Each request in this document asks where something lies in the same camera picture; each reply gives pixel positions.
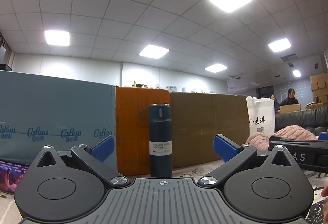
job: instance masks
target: pink knitted fabric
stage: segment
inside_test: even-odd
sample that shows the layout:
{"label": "pink knitted fabric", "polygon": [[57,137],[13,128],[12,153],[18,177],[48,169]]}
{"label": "pink knitted fabric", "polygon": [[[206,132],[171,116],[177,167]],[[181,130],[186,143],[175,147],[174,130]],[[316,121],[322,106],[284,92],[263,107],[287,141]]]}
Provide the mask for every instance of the pink knitted fabric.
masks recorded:
{"label": "pink knitted fabric", "polygon": [[[286,128],[276,132],[274,135],[302,141],[317,140],[313,133],[297,125],[287,126]],[[270,136],[271,135],[264,135],[261,132],[255,132],[248,137],[247,143],[255,146],[258,150],[268,150]]]}

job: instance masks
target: blue cardboard box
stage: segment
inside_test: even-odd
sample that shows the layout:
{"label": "blue cardboard box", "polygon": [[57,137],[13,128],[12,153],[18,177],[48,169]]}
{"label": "blue cardboard box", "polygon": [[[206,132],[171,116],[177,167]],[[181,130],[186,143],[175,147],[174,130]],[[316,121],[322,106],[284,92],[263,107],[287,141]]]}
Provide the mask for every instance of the blue cardboard box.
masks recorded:
{"label": "blue cardboard box", "polygon": [[[115,141],[115,86],[0,71],[0,159],[30,164],[44,145],[57,151]],[[104,161],[117,169],[116,147]]]}

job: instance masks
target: white wall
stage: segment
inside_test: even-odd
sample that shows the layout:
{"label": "white wall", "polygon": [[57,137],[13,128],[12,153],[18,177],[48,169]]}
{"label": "white wall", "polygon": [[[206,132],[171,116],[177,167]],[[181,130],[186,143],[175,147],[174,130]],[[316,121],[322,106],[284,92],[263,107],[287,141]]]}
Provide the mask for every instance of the white wall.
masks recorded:
{"label": "white wall", "polygon": [[162,88],[175,85],[178,91],[228,93],[227,82],[170,69],[96,59],[52,55],[15,54],[13,71],[75,80],[132,86],[136,81]]}

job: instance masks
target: air vent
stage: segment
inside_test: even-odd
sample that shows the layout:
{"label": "air vent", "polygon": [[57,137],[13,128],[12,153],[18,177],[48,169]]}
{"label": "air vent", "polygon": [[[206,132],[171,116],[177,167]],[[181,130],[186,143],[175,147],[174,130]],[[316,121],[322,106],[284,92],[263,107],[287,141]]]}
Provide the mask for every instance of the air vent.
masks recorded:
{"label": "air vent", "polygon": [[284,57],[281,57],[282,61],[283,62],[286,62],[286,61],[291,61],[292,59],[295,59],[297,58],[296,54],[290,54],[290,55],[287,55],[287,56],[284,56]]}

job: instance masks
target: blue gripper pad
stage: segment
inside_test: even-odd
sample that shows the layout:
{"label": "blue gripper pad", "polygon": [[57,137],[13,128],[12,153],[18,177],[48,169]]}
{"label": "blue gripper pad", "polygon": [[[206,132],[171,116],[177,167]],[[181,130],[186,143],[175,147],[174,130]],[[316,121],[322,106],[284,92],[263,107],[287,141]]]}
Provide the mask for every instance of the blue gripper pad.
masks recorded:
{"label": "blue gripper pad", "polygon": [[217,135],[214,137],[213,147],[215,153],[221,157],[224,162],[229,161],[231,158],[238,154],[237,148]]}
{"label": "blue gripper pad", "polygon": [[319,135],[319,141],[327,141],[328,140],[328,132],[322,132]]}
{"label": "blue gripper pad", "polygon": [[107,138],[100,141],[98,144],[90,148],[90,154],[97,158],[99,161],[104,162],[107,157],[109,157],[115,148],[115,141],[113,136],[108,136]]}

